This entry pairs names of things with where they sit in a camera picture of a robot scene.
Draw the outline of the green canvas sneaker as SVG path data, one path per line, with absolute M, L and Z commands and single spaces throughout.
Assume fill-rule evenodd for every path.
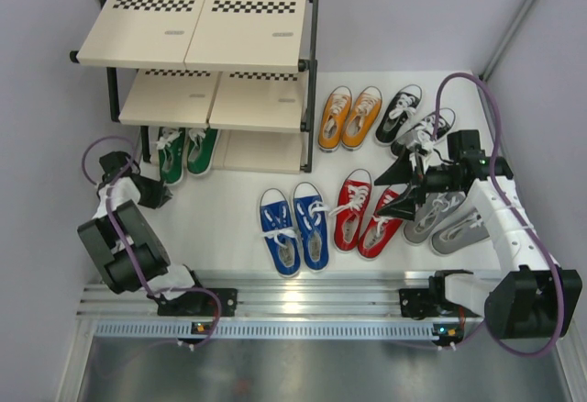
M 193 176 L 204 176 L 212 168 L 218 130 L 214 128 L 190 128 L 187 131 L 186 168 Z
M 161 180 L 167 185 L 176 185 L 183 179 L 184 128 L 159 129 L 156 149 L 159 158 Z

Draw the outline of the blue canvas sneaker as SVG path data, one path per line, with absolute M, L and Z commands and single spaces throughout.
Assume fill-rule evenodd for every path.
M 329 262 L 327 213 L 329 207 L 317 188 L 308 182 L 293 190 L 293 212 L 302 242 L 306 266 L 323 271 Z
M 298 237 L 289 203 L 281 190 L 270 188 L 261 195 L 259 218 L 261 236 L 275 270 L 282 277 L 296 276 L 301 268 Z

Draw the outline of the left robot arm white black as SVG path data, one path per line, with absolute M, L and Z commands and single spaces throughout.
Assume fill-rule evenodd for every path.
M 143 176 L 124 151 L 99 159 L 98 208 L 77 234 L 111 292 L 143 292 L 162 317 L 233 317 L 238 291 L 205 288 L 194 270 L 177 264 L 141 212 L 172 199 L 162 181 Z

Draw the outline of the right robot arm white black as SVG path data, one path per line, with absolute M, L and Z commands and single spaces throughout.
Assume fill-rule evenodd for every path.
M 574 269 L 561 268 L 515 199 L 514 174 L 498 152 L 486 154 L 476 129 L 447 135 L 449 157 L 431 166 L 433 144 L 417 132 L 400 138 L 398 160 L 377 185 L 406 184 L 406 190 L 378 210 L 381 217 L 415 220 L 432 194 L 456 193 L 487 229 L 497 255 L 500 276 L 489 281 L 467 270 L 442 270 L 429 279 L 428 303 L 446 316 L 465 307 L 483 317 L 497 340 L 566 335 L 579 301 L 582 280 Z

